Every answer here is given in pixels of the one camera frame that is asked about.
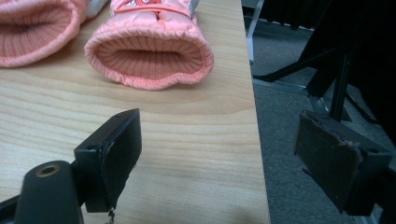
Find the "wooden tabletop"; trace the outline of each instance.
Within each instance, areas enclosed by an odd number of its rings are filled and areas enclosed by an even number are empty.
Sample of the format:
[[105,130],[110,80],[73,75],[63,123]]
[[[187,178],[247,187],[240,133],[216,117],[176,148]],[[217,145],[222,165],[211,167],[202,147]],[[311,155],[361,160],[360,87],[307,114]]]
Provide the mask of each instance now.
[[[140,108],[143,150],[116,223],[270,223],[240,1],[201,0],[199,25],[215,54],[203,82],[141,91],[112,82],[84,58],[108,6],[58,53],[0,68],[0,201],[23,176],[73,149],[112,115]],[[85,223],[106,223],[88,214]]]

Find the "pink mitten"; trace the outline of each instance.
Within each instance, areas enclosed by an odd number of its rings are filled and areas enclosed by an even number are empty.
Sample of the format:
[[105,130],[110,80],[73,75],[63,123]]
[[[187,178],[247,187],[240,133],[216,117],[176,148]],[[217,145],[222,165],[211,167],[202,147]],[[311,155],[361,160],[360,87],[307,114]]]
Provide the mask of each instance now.
[[213,68],[211,48],[197,25],[198,0],[112,0],[112,17],[85,46],[105,77],[156,91],[193,84]]
[[0,67],[23,66],[58,51],[105,2],[0,0]]

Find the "gray carpet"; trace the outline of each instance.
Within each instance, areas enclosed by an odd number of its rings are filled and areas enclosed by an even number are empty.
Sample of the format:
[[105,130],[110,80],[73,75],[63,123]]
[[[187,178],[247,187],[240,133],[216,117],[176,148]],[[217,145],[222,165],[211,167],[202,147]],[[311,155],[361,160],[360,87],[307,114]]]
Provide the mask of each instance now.
[[[296,62],[311,35],[310,30],[291,30],[288,26],[259,21],[253,38],[252,74],[266,75]],[[282,80],[306,85],[314,72],[306,68]],[[293,155],[299,114],[303,109],[312,110],[308,97],[259,85],[253,87],[272,223],[357,223],[354,217],[339,214],[320,187],[302,172],[301,161]],[[348,90],[359,99],[359,91],[352,87]],[[324,100],[330,104],[331,99],[329,90]],[[396,151],[382,129],[364,120],[348,102],[346,111],[352,118],[351,122],[343,122],[346,126]]]

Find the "light wood grain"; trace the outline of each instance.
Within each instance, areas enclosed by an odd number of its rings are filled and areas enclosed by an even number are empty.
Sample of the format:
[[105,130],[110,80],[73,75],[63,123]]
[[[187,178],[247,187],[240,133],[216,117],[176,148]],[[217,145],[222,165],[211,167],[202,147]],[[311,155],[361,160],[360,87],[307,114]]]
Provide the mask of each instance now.
[[[0,69],[0,200],[19,194],[35,166],[73,161],[112,115],[140,108],[143,152],[117,223],[269,223],[240,1],[201,0],[197,13],[216,64],[198,85],[141,91],[95,72],[83,47],[108,6],[58,53]],[[107,216],[84,212],[84,220]]]

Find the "mitten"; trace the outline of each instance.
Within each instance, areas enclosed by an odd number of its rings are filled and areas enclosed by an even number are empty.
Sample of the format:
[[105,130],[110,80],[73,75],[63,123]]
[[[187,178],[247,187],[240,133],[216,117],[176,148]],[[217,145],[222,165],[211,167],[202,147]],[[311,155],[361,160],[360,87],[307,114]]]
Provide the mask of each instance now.
[[197,24],[195,0],[112,0],[111,18],[85,45],[97,71],[137,89],[194,84],[214,65]]
[[57,52],[105,2],[0,0],[0,67],[23,66]]

